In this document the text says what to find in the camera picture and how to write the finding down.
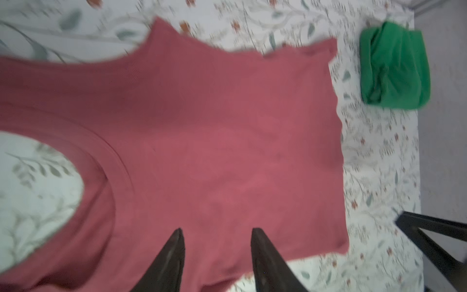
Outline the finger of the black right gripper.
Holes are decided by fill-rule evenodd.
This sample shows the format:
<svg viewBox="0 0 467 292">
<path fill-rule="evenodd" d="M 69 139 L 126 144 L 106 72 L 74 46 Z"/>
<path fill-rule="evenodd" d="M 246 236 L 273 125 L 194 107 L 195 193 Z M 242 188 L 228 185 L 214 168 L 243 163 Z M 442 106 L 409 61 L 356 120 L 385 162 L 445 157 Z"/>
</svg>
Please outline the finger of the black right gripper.
<svg viewBox="0 0 467 292">
<path fill-rule="evenodd" d="M 402 212 L 395 220 L 401 231 L 419 248 L 458 292 L 467 290 L 467 263 L 452 257 L 435 243 L 425 230 L 465 242 L 467 225 L 412 212 Z"/>
</svg>

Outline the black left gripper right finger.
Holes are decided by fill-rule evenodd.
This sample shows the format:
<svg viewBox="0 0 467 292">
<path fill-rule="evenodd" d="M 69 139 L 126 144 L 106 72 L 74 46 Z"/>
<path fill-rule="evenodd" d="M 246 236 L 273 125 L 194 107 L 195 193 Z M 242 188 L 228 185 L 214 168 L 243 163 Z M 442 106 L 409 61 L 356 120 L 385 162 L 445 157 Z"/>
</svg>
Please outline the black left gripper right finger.
<svg viewBox="0 0 467 292">
<path fill-rule="evenodd" d="M 307 292 L 261 228 L 251 236 L 252 267 L 257 292 Z"/>
</svg>

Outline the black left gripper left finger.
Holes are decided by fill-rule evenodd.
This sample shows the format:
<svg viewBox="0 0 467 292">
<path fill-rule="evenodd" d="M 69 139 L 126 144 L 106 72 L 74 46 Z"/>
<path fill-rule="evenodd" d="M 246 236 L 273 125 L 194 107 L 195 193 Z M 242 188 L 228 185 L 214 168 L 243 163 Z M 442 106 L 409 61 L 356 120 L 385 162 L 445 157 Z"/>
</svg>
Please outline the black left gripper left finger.
<svg viewBox="0 0 467 292">
<path fill-rule="evenodd" d="M 179 292 L 185 255 L 184 235 L 178 228 L 130 292 Z"/>
</svg>

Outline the pink tank top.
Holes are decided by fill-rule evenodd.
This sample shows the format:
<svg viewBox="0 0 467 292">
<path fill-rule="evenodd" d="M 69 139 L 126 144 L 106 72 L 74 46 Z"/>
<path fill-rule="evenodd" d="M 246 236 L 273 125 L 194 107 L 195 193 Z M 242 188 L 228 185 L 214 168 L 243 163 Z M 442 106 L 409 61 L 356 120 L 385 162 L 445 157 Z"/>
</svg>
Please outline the pink tank top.
<svg viewBox="0 0 467 292">
<path fill-rule="evenodd" d="M 109 62 L 1 58 L 1 130 L 62 152 L 82 201 L 1 275 L 4 292 L 128 292 L 182 229 L 184 292 L 252 270 L 263 229 L 287 260 L 349 249 L 335 38 L 226 52 L 157 20 Z"/>
</svg>

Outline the green tank top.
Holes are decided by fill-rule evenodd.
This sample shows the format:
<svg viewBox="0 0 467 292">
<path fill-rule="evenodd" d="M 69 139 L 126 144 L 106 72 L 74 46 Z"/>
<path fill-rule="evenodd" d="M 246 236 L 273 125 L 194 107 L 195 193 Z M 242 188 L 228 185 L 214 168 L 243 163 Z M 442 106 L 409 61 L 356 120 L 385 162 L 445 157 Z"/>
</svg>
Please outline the green tank top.
<svg viewBox="0 0 467 292">
<path fill-rule="evenodd" d="M 385 21 L 359 39 L 361 96 L 367 105 L 419 110 L 431 97 L 431 74 L 423 34 Z"/>
</svg>

